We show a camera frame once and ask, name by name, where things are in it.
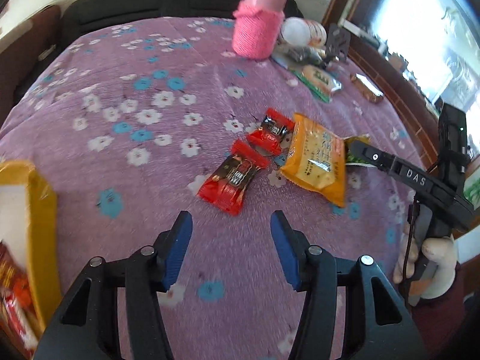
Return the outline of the green snack packet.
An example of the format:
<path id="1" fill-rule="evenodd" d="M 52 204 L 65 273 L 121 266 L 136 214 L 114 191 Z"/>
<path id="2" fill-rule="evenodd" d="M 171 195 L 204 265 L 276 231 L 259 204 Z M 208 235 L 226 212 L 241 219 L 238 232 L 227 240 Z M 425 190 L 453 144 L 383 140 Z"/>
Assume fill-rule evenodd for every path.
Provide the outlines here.
<path id="1" fill-rule="evenodd" d="M 358 156 L 363 144 L 370 143 L 370 135 L 349 136 L 344 139 L 345 162 L 347 166 L 371 167 L 362 156 Z"/>

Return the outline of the yellow snack bag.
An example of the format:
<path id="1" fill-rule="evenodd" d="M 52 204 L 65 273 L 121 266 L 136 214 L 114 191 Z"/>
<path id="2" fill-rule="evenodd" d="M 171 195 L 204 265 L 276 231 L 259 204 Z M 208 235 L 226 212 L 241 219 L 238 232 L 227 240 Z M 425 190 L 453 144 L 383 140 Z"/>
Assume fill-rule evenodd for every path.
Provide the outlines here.
<path id="1" fill-rule="evenodd" d="M 280 172 L 287 180 L 318 193 L 343 208 L 346 195 L 346 159 L 342 138 L 300 113 Z"/>

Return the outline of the small brown box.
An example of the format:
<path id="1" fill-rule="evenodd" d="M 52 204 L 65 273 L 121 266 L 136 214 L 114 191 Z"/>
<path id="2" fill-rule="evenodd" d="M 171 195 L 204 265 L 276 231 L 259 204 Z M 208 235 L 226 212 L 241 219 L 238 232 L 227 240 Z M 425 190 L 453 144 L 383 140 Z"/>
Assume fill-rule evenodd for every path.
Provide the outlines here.
<path id="1" fill-rule="evenodd" d="M 351 74 L 350 81 L 369 102 L 378 104 L 384 99 L 384 94 L 366 76 Z"/>

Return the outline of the yellow cardboard tray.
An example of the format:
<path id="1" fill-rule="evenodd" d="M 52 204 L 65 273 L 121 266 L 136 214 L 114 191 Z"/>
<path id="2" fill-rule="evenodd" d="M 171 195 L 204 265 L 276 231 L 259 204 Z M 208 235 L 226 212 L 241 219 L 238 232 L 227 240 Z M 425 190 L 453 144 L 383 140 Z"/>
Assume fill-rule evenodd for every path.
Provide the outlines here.
<path id="1" fill-rule="evenodd" d="M 1 163 L 1 332 L 31 359 L 61 299 L 57 197 L 28 161 Z"/>

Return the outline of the red black candy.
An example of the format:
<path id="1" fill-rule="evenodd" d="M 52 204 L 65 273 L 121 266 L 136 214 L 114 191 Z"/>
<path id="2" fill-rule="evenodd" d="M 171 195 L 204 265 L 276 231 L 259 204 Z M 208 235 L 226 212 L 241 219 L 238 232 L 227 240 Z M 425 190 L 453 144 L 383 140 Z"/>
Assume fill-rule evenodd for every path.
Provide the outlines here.
<path id="1" fill-rule="evenodd" d="M 237 139 L 229 156 L 202 183 L 197 195 L 230 215 L 238 215 L 256 173 L 269 165 L 267 158 Z"/>
<path id="2" fill-rule="evenodd" d="M 247 141 L 277 156 L 282 152 L 281 143 L 288 133 L 292 133 L 295 122 L 273 108 L 268 108 L 260 126 L 247 134 Z"/>

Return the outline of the white cup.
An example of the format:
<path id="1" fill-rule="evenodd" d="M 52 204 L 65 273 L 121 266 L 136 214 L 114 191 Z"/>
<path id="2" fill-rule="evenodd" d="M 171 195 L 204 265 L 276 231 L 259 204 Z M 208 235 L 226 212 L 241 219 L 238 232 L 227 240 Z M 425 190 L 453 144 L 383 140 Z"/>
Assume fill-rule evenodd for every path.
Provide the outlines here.
<path id="1" fill-rule="evenodd" d="M 295 47 L 323 47 L 327 33 L 315 20 L 290 17 L 281 26 L 280 38 Z"/>

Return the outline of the pink sleeved water bottle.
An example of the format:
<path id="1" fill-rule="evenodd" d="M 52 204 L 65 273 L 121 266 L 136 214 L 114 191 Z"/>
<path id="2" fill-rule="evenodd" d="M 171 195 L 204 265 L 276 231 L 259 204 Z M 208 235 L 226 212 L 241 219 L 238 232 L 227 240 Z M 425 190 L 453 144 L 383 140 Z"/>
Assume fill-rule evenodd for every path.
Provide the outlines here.
<path id="1" fill-rule="evenodd" d="M 233 51 L 247 59 L 269 58 L 285 18 L 286 3 L 287 0 L 241 0 L 233 13 Z"/>

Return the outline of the purple floral tablecloth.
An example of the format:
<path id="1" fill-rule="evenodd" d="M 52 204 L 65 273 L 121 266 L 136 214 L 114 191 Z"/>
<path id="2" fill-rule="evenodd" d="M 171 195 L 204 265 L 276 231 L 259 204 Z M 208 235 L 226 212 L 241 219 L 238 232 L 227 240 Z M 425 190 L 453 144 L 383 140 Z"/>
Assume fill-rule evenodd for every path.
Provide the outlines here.
<path id="1" fill-rule="evenodd" d="M 348 169 L 343 208 L 286 180 L 278 159 L 254 177 L 236 216 L 198 197 L 268 108 L 420 161 L 394 107 L 352 84 L 353 62 L 331 66 L 343 87 L 326 103 L 273 61 L 235 55 L 232 33 L 225 19 L 167 17 L 85 35 L 1 128 L 1 156 L 32 161 L 57 194 L 64 289 L 89 258 L 127 257 L 179 211 L 192 214 L 178 281 L 160 297 L 176 359 L 287 358 L 304 297 L 281 270 L 273 211 L 335 256 L 369 254 L 387 275 L 394 269 L 411 193 L 378 170 Z"/>

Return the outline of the black leather sofa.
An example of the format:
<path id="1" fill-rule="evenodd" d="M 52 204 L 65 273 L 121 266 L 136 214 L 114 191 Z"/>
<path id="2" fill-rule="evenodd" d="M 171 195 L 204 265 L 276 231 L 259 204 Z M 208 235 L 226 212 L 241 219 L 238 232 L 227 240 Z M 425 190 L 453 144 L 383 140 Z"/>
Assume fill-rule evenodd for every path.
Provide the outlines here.
<path id="1" fill-rule="evenodd" d="M 63 14 L 59 40 L 68 47 L 100 29 L 157 17 L 231 19 L 241 0 L 78 0 Z"/>

